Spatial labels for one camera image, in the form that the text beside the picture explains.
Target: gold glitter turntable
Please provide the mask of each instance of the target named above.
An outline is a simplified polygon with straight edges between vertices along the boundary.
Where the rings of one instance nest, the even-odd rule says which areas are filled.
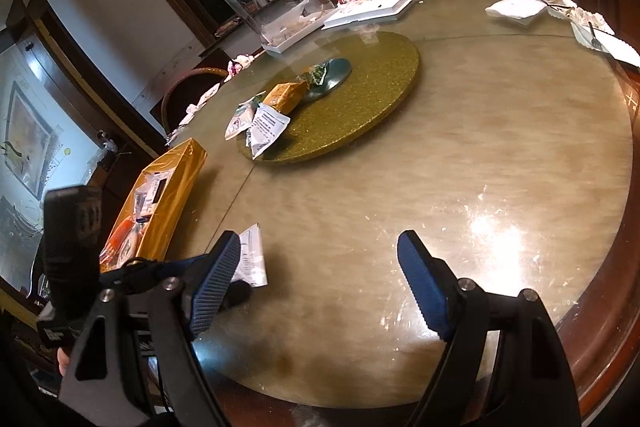
[[[323,98],[295,108],[285,132],[255,162],[294,163],[338,149],[384,120],[414,85],[420,56],[405,36],[350,35],[327,46],[334,57],[350,61],[351,74]],[[274,85],[290,81],[278,79]],[[251,158],[244,133],[237,141],[240,152]]]

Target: framed picture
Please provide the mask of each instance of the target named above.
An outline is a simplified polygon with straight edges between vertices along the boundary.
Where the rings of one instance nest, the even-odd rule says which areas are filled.
[[[52,128],[14,82],[4,133],[4,163],[38,201],[45,185],[50,149],[55,142]]]

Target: wall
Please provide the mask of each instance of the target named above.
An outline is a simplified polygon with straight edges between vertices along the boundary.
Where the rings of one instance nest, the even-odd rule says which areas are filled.
[[[165,0],[49,2],[80,47],[129,102],[147,89],[157,97],[156,103],[172,78],[200,60],[202,46]],[[0,0],[2,24],[10,4],[11,0]],[[148,109],[139,110],[161,129]]]

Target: white plate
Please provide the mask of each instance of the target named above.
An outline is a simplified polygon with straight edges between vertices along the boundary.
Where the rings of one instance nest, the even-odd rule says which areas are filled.
[[[298,33],[296,33],[295,35],[290,36],[286,41],[281,42],[279,45],[270,46],[269,44],[263,44],[262,48],[264,50],[268,51],[268,52],[282,53],[284,50],[292,47],[296,42],[298,42],[299,40],[302,40],[304,37],[309,35],[309,33],[317,30],[320,26],[322,26],[324,24],[324,22],[329,17],[331,17],[331,15],[334,14],[334,12],[335,12],[335,10],[329,10],[322,17],[320,17],[318,20],[314,21],[309,26],[305,26]]]
[[[368,0],[359,4],[341,5],[325,23],[323,30],[351,22],[361,22],[398,15],[411,0]]]

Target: human hand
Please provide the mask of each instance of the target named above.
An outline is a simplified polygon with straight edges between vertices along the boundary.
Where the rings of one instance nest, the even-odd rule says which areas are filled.
[[[66,368],[71,362],[68,354],[66,354],[61,347],[58,348],[58,366],[60,368],[60,375],[63,377],[66,374]]]

